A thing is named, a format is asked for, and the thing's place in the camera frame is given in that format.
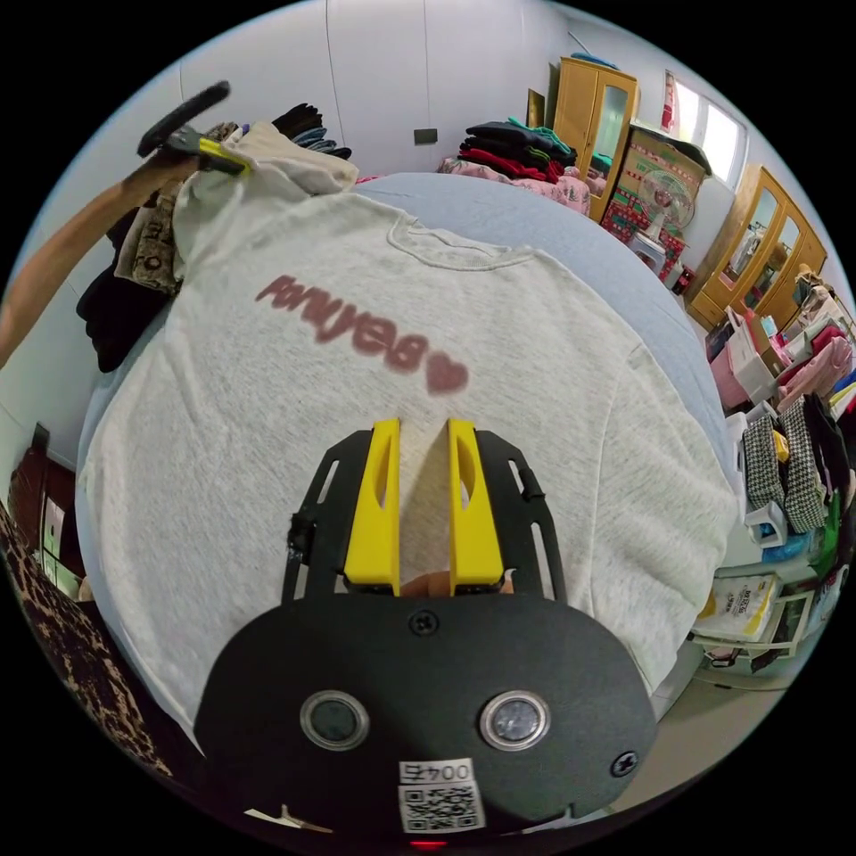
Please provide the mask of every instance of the hand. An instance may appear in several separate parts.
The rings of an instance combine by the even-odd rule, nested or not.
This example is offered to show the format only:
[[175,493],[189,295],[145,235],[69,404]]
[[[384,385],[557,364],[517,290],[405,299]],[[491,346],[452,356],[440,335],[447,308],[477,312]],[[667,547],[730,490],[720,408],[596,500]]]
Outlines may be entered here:
[[133,207],[139,208],[169,182],[186,181],[198,168],[198,158],[182,157],[169,150],[159,149],[122,182],[122,189],[133,198]]
[[[449,572],[424,573],[416,577],[407,585],[401,587],[402,597],[449,597],[451,586],[449,584]],[[501,595],[513,595],[514,584],[511,577],[507,577],[503,587],[499,590]]]

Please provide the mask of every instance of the houndstooth fabric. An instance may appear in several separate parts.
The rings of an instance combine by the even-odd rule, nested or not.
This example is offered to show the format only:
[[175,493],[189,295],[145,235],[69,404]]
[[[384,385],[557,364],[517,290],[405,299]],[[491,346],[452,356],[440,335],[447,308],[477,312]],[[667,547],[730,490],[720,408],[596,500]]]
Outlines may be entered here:
[[826,490],[820,481],[801,396],[780,417],[790,457],[787,461],[785,514],[794,531],[809,532],[827,520]]
[[773,418],[764,414],[746,429],[743,448],[746,457],[746,498],[752,510],[769,502],[785,507],[785,488],[778,475],[778,458],[773,442]]

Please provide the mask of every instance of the qr code label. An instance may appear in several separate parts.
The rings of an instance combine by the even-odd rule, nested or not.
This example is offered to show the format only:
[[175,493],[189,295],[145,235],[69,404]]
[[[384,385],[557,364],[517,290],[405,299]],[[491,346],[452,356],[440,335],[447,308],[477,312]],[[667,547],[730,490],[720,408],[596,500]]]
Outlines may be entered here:
[[475,782],[399,787],[405,832],[466,832],[483,829],[482,797]]

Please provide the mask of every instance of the light switch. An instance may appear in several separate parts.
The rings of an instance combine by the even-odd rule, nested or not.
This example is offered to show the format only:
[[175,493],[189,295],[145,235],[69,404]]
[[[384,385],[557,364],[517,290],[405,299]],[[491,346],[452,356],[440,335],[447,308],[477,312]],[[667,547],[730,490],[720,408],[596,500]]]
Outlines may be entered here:
[[432,145],[437,142],[437,128],[416,128],[413,145]]

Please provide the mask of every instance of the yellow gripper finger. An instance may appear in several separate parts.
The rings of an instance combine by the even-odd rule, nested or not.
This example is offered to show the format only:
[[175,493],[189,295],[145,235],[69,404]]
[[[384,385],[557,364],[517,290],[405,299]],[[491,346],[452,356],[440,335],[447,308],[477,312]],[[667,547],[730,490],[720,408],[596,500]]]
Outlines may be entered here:
[[505,572],[475,426],[459,419],[449,419],[449,569],[453,595],[496,586]]
[[391,586],[399,595],[400,422],[374,423],[357,511],[350,534],[345,576],[354,586]]

